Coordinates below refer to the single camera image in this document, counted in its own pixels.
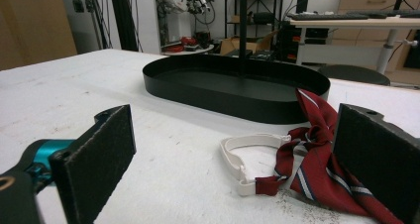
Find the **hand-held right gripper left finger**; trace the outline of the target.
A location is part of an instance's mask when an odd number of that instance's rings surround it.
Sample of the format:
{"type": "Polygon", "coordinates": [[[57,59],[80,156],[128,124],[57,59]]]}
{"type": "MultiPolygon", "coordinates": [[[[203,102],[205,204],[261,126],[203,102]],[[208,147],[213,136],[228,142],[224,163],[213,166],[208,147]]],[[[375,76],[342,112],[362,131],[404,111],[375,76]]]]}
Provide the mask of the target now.
{"type": "Polygon", "coordinates": [[[30,145],[21,195],[33,204],[35,195],[54,183],[67,223],[93,224],[135,153],[131,107],[107,109],[75,140],[30,145]]]}

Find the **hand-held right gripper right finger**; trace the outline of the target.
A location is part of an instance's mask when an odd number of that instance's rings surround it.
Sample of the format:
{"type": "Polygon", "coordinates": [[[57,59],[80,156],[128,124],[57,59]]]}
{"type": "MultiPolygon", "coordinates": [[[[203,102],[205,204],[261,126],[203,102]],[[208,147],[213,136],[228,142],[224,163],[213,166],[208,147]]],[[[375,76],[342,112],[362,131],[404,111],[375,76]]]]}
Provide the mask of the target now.
{"type": "Polygon", "coordinates": [[[404,224],[420,224],[419,139],[378,112],[342,104],[333,153],[404,224]]]}

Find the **red striped bow tie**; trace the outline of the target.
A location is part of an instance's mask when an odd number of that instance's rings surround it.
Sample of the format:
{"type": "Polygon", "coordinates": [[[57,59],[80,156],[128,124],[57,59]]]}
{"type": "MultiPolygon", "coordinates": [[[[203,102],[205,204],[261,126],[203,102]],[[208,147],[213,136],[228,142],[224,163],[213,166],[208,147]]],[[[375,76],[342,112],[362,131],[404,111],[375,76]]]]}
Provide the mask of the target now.
{"type": "Polygon", "coordinates": [[[280,186],[290,181],[292,190],[326,207],[371,217],[381,224],[403,224],[356,177],[342,168],[333,155],[337,112],[310,91],[298,89],[296,97],[310,122],[308,127],[293,129],[286,136],[256,134],[220,142],[222,157],[239,182],[238,193],[275,196],[280,186]],[[243,160],[232,151],[253,146],[276,149],[273,175],[247,177],[243,160]]]}

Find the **black oval tray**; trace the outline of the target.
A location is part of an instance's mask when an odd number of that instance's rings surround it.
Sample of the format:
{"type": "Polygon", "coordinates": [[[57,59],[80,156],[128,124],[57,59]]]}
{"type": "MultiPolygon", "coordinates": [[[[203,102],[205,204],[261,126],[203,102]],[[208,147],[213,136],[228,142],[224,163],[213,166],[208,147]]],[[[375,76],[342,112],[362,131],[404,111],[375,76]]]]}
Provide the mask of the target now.
{"type": "Polygon", "coordinates": [[[307,120],[295,91],[326,99],[331,82],[303,66],[237,57],[169,56],[143,68],[148,93],[171,101],[265,124],[307,120]]]}

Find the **wooden desk with white legs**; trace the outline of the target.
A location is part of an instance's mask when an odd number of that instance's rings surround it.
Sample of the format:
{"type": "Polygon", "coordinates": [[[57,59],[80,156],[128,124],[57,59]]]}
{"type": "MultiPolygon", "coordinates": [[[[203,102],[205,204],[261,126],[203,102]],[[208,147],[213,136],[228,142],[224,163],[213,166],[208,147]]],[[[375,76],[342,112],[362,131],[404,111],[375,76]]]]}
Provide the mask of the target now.
{"type": "Polygon", "coordinates": [[[388,60],[393,52],[400,30],[420,30],[420,19],[389,17],[386,19],[367,20],[329,20],[329,21],[295,21],[290,24],[301,29],[300,41],[296,63],[304,62],[347,64],[347,65],[374,65],[375,70],[385,73],[388,60]],[[380,48],[335,45],[307,45],[305,43],[306,31],[313,29],[368,29],[388,30],[386,42],[380,48]]]}

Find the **white round side table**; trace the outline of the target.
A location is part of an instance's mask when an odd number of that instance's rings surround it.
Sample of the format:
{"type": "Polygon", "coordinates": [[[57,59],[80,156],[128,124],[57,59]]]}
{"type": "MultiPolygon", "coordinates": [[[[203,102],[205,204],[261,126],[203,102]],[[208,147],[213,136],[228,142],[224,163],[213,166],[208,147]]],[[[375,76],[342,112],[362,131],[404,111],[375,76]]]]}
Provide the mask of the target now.
{"type": "Polygon", "coordinates": [[[196,51],[189,52],[189,51],[183,51],[183,52],[177,52],[177,53],[171,53],[171,52],[164,52],[162,55],[164,56],[189,56],[189,55],[203,55],[208,54],[214,49],[214,45],[210,45],[207,49],[197,49],[196,51]]]}

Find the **black keyboard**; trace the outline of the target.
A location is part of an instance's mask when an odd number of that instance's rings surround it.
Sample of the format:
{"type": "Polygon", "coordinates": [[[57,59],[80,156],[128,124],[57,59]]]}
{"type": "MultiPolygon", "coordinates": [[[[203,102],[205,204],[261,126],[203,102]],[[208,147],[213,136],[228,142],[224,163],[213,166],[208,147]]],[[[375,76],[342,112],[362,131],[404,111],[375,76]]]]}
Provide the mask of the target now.
{"type": "Polygon", "coordinates": [[[328,20],[367,20],[368,16],[359,14],[288,14],[295,21],[328,21],[328,20]]]}

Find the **open cardboard box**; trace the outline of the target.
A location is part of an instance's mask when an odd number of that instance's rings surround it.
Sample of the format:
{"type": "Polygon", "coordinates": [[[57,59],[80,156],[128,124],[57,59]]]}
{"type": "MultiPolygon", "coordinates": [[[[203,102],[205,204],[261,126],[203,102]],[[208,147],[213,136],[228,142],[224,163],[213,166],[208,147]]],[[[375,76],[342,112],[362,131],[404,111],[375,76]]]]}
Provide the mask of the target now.
{"type": "MultiPolygon", "coordinates": [[[[246,49],[251,50],[253,53],[257,51],[269,50],[271,48],[271,41],[277,34],[277,31],[273,31],[261,38],[246,38],[246,49]]],[[[220,54],[222,56],[228,53],[238,50],[240,48],[240,37],[235,36],[224,39],[221,43],[220,54]]]]}

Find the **black vertical stand pole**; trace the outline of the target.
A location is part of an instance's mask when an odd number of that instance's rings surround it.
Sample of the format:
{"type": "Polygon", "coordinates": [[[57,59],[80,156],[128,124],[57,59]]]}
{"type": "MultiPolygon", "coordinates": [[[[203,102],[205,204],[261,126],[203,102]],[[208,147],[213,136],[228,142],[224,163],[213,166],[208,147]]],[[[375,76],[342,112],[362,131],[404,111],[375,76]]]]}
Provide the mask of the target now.
{"type": "Polygon", "coordinates": [[[240,0],[240,72],[239,75],[245,74],[246,65],[246,38],[247,38],[247,0],[240,0]]]}

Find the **black metal shelf rack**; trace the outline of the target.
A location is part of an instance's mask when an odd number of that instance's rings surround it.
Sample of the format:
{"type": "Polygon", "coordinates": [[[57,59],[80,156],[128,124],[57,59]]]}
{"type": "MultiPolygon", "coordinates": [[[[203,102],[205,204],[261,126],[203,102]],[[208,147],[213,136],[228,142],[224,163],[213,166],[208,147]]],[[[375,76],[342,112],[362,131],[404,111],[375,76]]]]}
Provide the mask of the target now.
{"type": "MultiPolygon", "coordinates": [[[[224,0],[224,36],[240,34],[241,0],[224,0]]],[[[283,0],[247,0],[247,35],[262,37],[278,28],[283,0]]]]}

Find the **black aluminium frame post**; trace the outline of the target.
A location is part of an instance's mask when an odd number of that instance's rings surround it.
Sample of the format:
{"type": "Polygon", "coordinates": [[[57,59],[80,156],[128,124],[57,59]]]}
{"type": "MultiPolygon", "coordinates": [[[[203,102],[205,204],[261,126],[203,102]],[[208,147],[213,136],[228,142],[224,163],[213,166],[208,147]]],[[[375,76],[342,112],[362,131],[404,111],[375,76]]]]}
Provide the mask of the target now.
{"type": "Polygon", "coordinates": [[[137,52],[139,46],[129,0],[112,0],[121,48],[137,52]]]}

